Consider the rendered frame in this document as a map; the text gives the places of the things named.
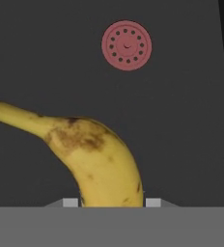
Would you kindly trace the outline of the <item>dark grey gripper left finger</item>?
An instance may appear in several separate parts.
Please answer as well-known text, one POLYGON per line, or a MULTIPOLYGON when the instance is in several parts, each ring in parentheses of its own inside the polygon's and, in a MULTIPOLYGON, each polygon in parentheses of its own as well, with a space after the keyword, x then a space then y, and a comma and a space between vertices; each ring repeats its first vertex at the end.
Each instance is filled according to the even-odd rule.
POLYGON ((63 198, 48 205, 48 207, 79 207, 77 198, 63 198))

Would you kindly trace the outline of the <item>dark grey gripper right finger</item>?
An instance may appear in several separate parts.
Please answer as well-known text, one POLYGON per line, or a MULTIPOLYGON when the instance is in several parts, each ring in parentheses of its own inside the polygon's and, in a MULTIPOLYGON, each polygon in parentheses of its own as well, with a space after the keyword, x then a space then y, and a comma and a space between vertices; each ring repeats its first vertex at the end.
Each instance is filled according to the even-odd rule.
POLYGON ((173 199, 160 193, 144 193, 145 207, 180 207, 173 199))

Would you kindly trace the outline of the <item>yellow spotted banana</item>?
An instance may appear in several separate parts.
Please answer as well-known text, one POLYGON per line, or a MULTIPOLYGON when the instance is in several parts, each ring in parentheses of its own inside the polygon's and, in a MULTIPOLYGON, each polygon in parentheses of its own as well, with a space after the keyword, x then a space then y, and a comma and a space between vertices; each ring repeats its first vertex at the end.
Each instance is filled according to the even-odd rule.
POLYGON ((143 184, 125 142, 85 117, 48 117, 0 101, 0 122, 41 138, 68 167, 83 207, 141 207, 143 184))

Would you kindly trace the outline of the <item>dark grey sink basin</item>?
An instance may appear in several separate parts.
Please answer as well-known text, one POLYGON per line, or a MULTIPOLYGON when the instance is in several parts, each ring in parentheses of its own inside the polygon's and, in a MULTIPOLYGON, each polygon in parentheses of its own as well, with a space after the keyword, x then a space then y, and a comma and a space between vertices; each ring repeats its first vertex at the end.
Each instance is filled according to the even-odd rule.
POLYGON ((88 116, 128 144, 147 197, 224 206, 224 52, 218 0, 0 0, 0 100, 88 116), (101 51, 132 20, 153 52, 134 71, 101 51))

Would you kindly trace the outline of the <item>red round sink drain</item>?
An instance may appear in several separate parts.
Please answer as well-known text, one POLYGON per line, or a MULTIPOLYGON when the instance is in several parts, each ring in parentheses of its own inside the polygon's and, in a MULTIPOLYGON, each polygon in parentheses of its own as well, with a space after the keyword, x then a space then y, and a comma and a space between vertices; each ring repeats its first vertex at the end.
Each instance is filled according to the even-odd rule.
POLYGON ((120 20, 104 31, 101 51, 106 62, 115 69, 133 71, 147 64, 153 44, 143 25, 131 20, 120 20))

